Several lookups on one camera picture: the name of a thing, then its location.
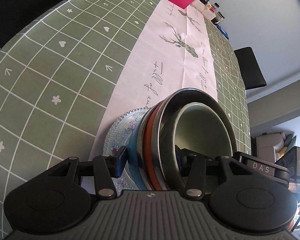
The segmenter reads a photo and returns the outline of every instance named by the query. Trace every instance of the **speaker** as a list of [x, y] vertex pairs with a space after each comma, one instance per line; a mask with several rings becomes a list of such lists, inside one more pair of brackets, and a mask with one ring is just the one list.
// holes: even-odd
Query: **speaker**
[[300, 147], [292, 147], [275, 164], [289, 169], [291, 178], [300, 179]]

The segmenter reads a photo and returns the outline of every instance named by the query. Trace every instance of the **gray pillow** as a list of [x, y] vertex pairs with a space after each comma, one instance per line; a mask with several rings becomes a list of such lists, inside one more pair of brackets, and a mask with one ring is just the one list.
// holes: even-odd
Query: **gray pillow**
[[286, 136], [286, 139], [284, 140], [283, 145], [285, 147], [288, 147], [288, 145], [289, 145], [289, 143], [291, 143], [291, 141], [292, 141], [292, 134], [289, 134], [288, 136]]
[[291, 142], [289, 143], [288, 148], [286, 149], [285, 153], [287, 153], [288, 151], [290, 151], [293, 146], [296, 146], [296, 140], [297, 140], [297, 136], [295, 135], [292, 138]]

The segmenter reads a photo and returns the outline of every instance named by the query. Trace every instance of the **table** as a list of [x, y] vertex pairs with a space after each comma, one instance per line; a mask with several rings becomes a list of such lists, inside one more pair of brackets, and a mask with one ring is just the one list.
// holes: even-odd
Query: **table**
[[[2, 215], [11, 190], [69, 156], [89, 158], [121, 70], [159, 1], [69, 0], [2, 48], [0, 237], [11, 231]], [[236, 57], [219, 30], [205, 23], [219, 104], [238, 149], [249, 154], [248, 110]]]

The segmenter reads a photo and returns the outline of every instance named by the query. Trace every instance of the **cushion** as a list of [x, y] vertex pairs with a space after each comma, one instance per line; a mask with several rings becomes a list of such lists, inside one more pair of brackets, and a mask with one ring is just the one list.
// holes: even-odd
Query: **cushion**
[[285, 140], [286, 139], [286, 135], [284, 132], [281, 132], [281, 136], [282, 136], [282, 139]]
[[280, 158], [286, 154], [286, 150], [287, 150], [287, 147], [283, 147], [278, 153], [279, 153], [279, 156]]
[[297, 136], [295, 135], [295, 136], [292, 138], [291, 142], [289, 143], [289, 145], [288, 145], [288, 147], [287, 147], [287, 149], [286, 149], [286, 153], [287, 153], [288, 151], [290, 151], [291, 148], [292, 148], [293, 146], [296, 146], [296, 140], [297, 140]]
[[287, 147], [287, 146], [289, 145], [289, 143], [291, 143], [291, 141], [292, 141], [292, 134], [289, 134], [289, 135], [286, 137], [286, 139], [285, 139], [283, 145], [284, 145], [285, 147]]

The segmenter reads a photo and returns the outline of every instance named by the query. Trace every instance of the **white star print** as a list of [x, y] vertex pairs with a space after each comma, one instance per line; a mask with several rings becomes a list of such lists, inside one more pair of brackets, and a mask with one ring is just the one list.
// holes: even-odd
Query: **white star print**
[[55, 105], [57, 105], [58, 103], [61, 102], [60, 96], [53, 96], [53, 100], [51, 100], [52, 103], [54, 103]]
[[0, 152], [4, 149], [3, 141], [0, 142]]

